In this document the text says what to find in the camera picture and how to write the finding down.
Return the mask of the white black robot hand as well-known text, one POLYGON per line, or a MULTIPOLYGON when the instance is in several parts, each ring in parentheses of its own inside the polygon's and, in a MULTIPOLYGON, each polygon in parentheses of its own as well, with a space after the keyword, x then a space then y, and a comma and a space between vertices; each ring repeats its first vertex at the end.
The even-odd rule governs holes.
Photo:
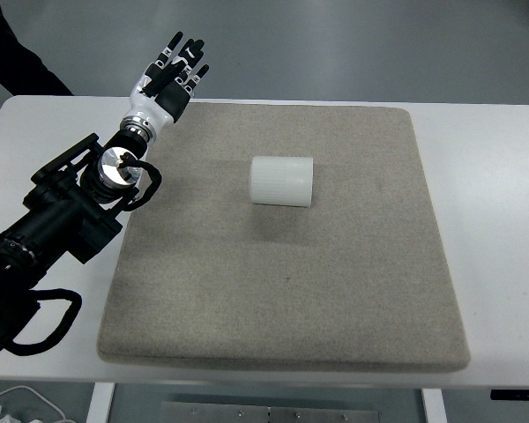
POLYGON ((168 124, 177 122, 193 98, 194 90, 209 71, 200 65, 202 40, 183 40, 178 32, 151 62, 130 93, 130 110, 121 127, 142 127, 155 137, 168 124))

